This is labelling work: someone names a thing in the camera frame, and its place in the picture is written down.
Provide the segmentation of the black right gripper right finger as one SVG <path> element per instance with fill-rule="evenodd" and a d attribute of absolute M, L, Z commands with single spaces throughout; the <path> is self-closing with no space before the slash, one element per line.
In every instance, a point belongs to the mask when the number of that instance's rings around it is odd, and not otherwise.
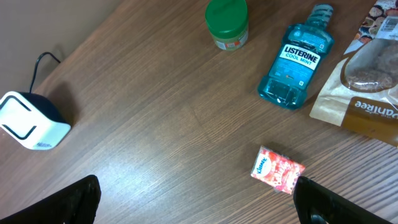
<path fill-rule="evenodd" d="M 298 178 L 293 198 L 300 223 L 391 224 L 304 176 Z"/>

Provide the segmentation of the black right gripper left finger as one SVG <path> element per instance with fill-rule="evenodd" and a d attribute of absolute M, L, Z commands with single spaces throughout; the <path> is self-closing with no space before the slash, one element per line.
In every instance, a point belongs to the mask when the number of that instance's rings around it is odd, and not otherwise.
<path fill-rule="evenodd" d="M 101 199 L 97 176 L 88 175 L 43 200 L 1 219 L 1 224 L 93 224 Z"/>

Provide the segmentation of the red white small box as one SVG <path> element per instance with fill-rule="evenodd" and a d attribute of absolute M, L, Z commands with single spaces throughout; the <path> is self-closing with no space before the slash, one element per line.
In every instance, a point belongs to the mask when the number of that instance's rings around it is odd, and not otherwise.
<path fill-rule="evenodd" d="M 261 146 L 251 170 L 251 177 L 274 189 L 292 194 L 305 166 Z"/>

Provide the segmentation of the brown cookie bag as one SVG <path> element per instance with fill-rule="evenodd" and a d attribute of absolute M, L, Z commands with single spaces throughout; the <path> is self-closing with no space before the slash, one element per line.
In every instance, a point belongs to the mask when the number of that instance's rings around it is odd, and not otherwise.
<path fill-rule="evenodd" d="M 377 0 L 310 117 L 397 146 L 397 1 Z"/>

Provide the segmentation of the blue mouthwash bottle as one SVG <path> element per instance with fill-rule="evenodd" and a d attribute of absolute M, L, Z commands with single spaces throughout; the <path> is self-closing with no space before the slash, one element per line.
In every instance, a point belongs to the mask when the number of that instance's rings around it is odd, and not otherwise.
<path fill-rule="evenodd" d="M 261 98 L 290 110 L 302 107 L 313 76 L 335 42 L 326 31 L 332 15 L 331 5 L 317 4 L 304 23 L 289 26 L 257 88 Z"/>

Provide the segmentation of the green lid jar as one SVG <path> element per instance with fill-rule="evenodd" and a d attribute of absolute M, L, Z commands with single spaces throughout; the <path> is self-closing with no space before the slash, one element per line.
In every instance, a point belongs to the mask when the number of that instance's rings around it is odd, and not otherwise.
<path fill-rule="evenodd" d="M 248 39 L 248 5 L 245 0 L 211 0 L 205 21 L 218 48 L 233 51 Z"/>

